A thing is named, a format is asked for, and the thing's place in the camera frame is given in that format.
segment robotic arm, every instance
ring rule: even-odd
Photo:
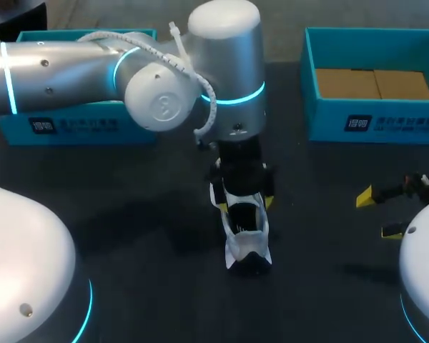
[[[96,32],[77,42],[0,43],[0,116],[96,101],[123,101],[152,131],[178,127],[196,100],[209,111],[194,131],[219,152],[209,169],[226,234],[227,268],[272,263],[267,208],[271,169],[265,126],[260,14],[246,0],[195,9],[189,33],[159,43],[140,33]],[[0,188],[0,343],[98,343],[92,283],[69,231],[49,209]]]
[[[246,0],[214,0],[192,12],[183,37],[170,26],[167,43],[105,31],[77,42],[0,43],[0,115],[123,101],[140,126],[167,131],[202,97],[209,116],[194,134],[200,147],[219,152],[209,182],[227,237],[226,266],[268,267],[274,187],[259,140],[266,121],[260,13]]]

